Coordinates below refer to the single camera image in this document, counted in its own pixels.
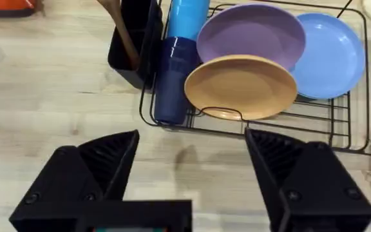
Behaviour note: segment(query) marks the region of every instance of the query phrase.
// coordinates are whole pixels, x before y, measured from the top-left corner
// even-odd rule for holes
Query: blue cup
[[[196,41],[209,12],[210,0],[173,0],[167,37]]]
[[[162,44],[160,60],[154,118],[164,124],[183,124],[190,107],[184,82],[200,64],[196,42],[181,37],[167,38]]]

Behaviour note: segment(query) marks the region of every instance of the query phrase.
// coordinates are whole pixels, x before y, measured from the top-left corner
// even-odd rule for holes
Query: dark blue cup
[[[199,64],[195,41],[181,37],[163,41],[157,72],[155,120],[183,124],[190,106],[184,94],[184,82]]]

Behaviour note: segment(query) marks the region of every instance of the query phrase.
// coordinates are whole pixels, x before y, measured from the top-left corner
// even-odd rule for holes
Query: blue plate
[[[331,99],[351,90],[365,70],[365,51],[359,37],[331,15],[298,16],[306,32],[306,49],[291,70],[300,95]]]

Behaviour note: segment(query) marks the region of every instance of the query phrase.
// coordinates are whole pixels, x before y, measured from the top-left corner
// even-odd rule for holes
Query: black plastic part
[[[371,205],[330,146],[246,129],[273,232],[364,231]]]
[[[10,222],[18,232],[191,231],[191,201],[122,201],[138,142],[138,131],[131,131],[57,149]]]
[[[0,17],[28,17],[35,13],[35,9],[25,8],[22,10],[0,10]]]
[[[123,0],[121,12],[128,33],[140,54],[140,64],[136,70],[132,70],[117,29],[111,40],[108,63],[134,87],[142,89],[145,85],[149,89],[152,83],[145,80],[152,80],[156,72],[156,57],[159,56],[161,45],[163,23],[160,5],[156,0]]]

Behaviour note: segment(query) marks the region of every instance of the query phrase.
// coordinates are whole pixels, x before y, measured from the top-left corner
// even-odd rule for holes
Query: plate
[[[254,55],[227,55],[201,65],[188,76],[184,91],[197,109],[231,120],[270,117],[288,108],[297,96],[288,71]]]
[[[292,68],[305,49],[305,32],[289,12],[262,4],[230,7],[210,18],[197,38],[203,62],[224,55],[257,55]]]
[[[365,70],[359,37],[339,19],[326,14],[298,16],[306,31],[306,49],[291,70],[300,95],[331,99],[351,90]]]

